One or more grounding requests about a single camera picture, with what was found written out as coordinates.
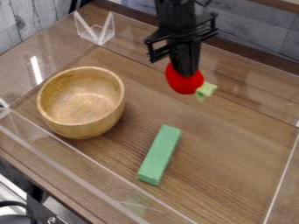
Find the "wooden bowl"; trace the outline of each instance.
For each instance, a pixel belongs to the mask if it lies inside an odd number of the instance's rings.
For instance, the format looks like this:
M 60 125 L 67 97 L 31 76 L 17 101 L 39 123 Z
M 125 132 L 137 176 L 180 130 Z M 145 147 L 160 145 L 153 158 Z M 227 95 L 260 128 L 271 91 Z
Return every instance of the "wooden bowl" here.
M 124 111 L 125 87 L 107 69 L 84 66 L 56 74 L 37 95 L 37 109 L 61 136 L 87 139 L 101 135 Z

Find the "red object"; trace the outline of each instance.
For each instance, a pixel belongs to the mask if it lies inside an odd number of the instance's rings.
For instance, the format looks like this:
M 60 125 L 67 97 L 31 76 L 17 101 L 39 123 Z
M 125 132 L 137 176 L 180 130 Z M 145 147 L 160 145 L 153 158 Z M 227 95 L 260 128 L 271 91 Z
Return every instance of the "red object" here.
M 183 77 L 181 74 L 173 70 L 172 63 L 169 63 L 165 68 L 165 79 L 172 89 L 181 95 L 192 95 L 204 82 L 200 70 L 197 70 L 193 76 Z

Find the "bowl rim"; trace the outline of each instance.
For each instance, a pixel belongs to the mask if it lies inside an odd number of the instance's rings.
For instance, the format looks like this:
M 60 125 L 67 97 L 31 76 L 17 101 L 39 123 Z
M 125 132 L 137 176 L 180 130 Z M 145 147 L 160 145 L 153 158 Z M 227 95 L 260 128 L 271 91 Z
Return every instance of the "bowl rim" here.
M 117 99 L 117 102 L 116 102 L 116 106 L 113 107 L 113 110 L 103 117 L 100 117 L 97 120 L 95 120 L 93 122 L 77 122 L 77 123 L 73 123 L 73 124 L 68 124 L 68 123 L 64 123 L 64 122 L 57 122 L 56 120 L 52 119 L 52 117 L 48 115 L 48 113 L 45 112 L 45 110 L 43 109 L 43 104 L 41 104 L 41 100 L 43 100 L 43 91 L 44 89 L 47 88 L 47 86 L 49 85 L 49 83 L 57 79 L 57 77 L 63 76 L 64 74 L 67 74 L 68 72 L 73 71 L 73 70 L 83 70 L 83 69 L 96 69 L 96 70 L 100 70 L 101 72 L 105 72 L 108 73 L 109 75 L 112 75 L 115 78 L 116 78 L 116 81 L 117 81 L 117 84 L 120 85 L 120 97 Z M 121 81 L 121 79 L 119 78 L 119 76 L 111 72 L 109 70 L 107 70 L 105 68 L 103 67 L 97 67 L 97 66 L 79 66 L 79 67 L 73 67 L 71 69 L 67 69 L 64 71 L 61 71 L 60 73 L 55 74 L 43 84 L 41 84 L 41 89 L 39 91 L 39 94 L 37 94 L 37 99 L 36 99 L 36 104 L 37 104 L 37 109 L 41 113 L 41 116 L 52 123 L 55 124 L 59 124 L 59 125 L 64 125 L 64 126 L 80 126 L 80 125 L 87 125 L 87 124 L 92 124 L 92 123 L 96 123 L 97 121 L 105 119 L 108 116 L 111 116 L 111 114 L 117 110 L 119 106 L 121 105 L 123 103 L 123 100 L 124 100 L 124 97 L 125 97 L 125 85 L 124 85 L 124 82 Z

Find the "green rectangular block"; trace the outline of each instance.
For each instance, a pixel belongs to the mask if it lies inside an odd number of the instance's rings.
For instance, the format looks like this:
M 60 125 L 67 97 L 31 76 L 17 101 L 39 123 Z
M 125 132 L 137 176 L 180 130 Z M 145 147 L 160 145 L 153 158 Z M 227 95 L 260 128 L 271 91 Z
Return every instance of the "green rectangular block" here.
M 164 125 L 153 140 L 137 171 L 137 178 L 153 186 L 160 184 L 180 136 L 181 131 L 179 129 Z

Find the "wooden table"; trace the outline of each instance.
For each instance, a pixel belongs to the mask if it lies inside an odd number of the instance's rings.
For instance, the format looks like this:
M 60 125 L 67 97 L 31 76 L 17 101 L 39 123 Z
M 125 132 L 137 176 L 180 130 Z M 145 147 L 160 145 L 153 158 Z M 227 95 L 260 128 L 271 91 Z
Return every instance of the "wooden table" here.
M 108 14 L 95 4 L 80 13 L 91 24 Z M 117 14 L 115 20 L 103 47 L 77 37 L 69 16 L 1 56 L 0 95 L 12 106 L 0 116 L 0 156 L 91 223 L 295 223 L 298 77 L 204 45 L 200 70 L 219 91 L 199 104 L 168 88 L 167 59 L 147 62 L 143 39 L 155 27 Z M 25 55 L 19 63 L 16 55 Z M 41 80 L 80 66 L 120 76 L 125 113 L 105 135 L 75 141 L 49 131 L 36 95 Z M 163 124 L 183 134 L 155 187 L 136 171 Z

